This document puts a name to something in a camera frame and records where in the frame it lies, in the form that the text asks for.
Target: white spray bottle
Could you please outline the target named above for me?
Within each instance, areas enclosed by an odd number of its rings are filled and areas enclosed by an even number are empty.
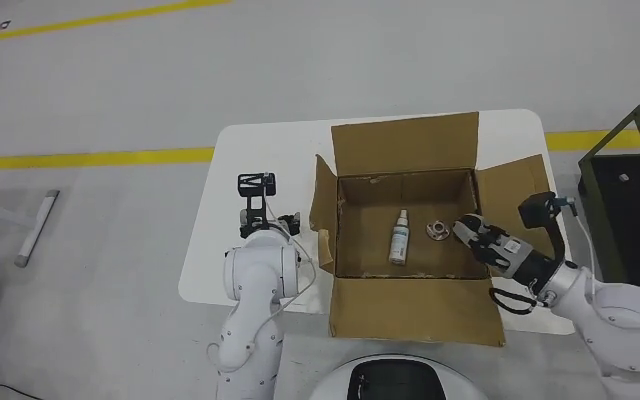
[[[407,246],[409,245],[409,219],[407,210],[400,211],[400,217],[393,227],[391,236],[391,250],[389,261],[393,264],[404,265],[407,260]]]

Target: cardboard box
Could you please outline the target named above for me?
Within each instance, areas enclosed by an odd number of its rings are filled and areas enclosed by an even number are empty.
[[[317,156],[310,214],[321,268],[335,277],[332,336],[504,345],[488,269],[453,234],[436,242],[425,232],[437,219],[452,225],[480,212],[551,254],[544,231],[526,230],[517,210],[549,190],[542,157],[476,171],[478,117],[332,127],[337,174]],[[388,255],[402,208],[411,234],[406,265],[397,266]]]

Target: table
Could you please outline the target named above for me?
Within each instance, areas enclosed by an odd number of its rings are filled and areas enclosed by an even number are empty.
[[[239,213],[246,200],[238,195],[237,176],[241,173],[274,172],[277,195],[269,204],[276,215],[301,213],[301,243],[312,255],[317,255],[316,234],[310,231],[308,216],[314,192],[315,154],[320,154],[335,171],[331,126],[415,118],[426,115],[405,115],[376,118],[323,121],[284,122],[234,125],[225,128],[218,137],[215,154],[200,200],[198,215],[180,277],[179,292],[189,302],[233,305],[225,294],[222,271],[224,253],[241,246]],[[476,169],[486,169],[541,154],[551,190],[556,190],[551,172],[549,152],[540,118],[529,110],[481,111],[478,127],[478,159]],[[558,216],[560,230],[566,230]],[[566,257],[571,259],[567,243]],[[310,270],[301,268],[300,288],[310,280]],[[329,312],[333,277],[319,270],[315,284],[291,304],[292,312]],[[518,283],[493,278],[496,287],[525,294]],[[570,334],[573,324],[537,307],[527,317],[509,314],[500,309],[505,329]]]

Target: box flap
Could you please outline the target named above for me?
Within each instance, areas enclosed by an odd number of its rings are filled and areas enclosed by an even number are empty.
[[[309,226],[318,232],[320,268],[333,274],[338,221],[338,178],[324,159],[316,154],[316,184],[309,213]]]
[[[480,210],[491,225],[529,242],[543,254],[553,256],[553,247],[543,228],[526,229],[518,206],[534,193],[549,191],[541,155],[476,171]]]
[[[475,168],[478,113],[331,127],[338,176]]]
[[[503,346],[491,280],[334,279],[332,336]]]

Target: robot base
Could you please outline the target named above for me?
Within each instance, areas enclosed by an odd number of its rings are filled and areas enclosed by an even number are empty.
[[[400,354],[352,360],[327,375],[309,400],[488,400],[467,378],[435,361]]]

